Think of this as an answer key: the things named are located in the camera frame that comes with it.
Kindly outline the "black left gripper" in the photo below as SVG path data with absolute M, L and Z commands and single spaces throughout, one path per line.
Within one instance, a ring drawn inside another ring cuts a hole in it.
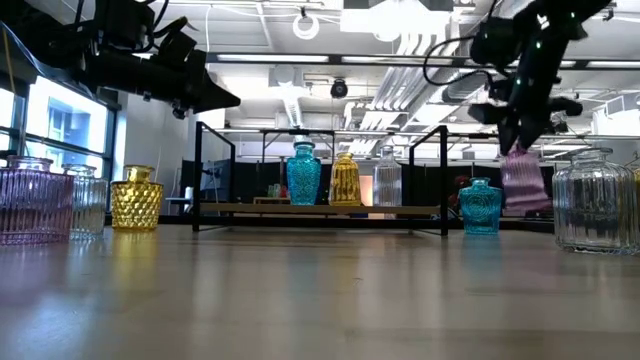
M 186 17 L 157 27 L 168 5 L 156 14 L 148 1 L 97 0 L 85 55 L 88 85 L 167 102 L 177 118 L 239 106 L 239 97 L 206 75 L 206 55 L 183 32 Z

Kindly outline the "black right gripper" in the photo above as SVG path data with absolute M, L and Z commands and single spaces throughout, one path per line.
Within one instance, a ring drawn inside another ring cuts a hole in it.
M 532 35 L 523 49 L 507 104 L 489 103 L 471 105 L 468 114 L 482 124 L 497 124 L 511 115 L 548 118 L 547 112 L 564 111 L 568 116 L 578 116 L 583 105 L 567 97 L 551 97 L 551 89 L 557 82 L 562 58 L 570 39 L 559 31 L 542 30 Z M 544 133 L 545 125 L 525 121 L 518 124 L 498 125 L 500 154 L 507 156 L 519 136 L 519 146 L 528 150 Z

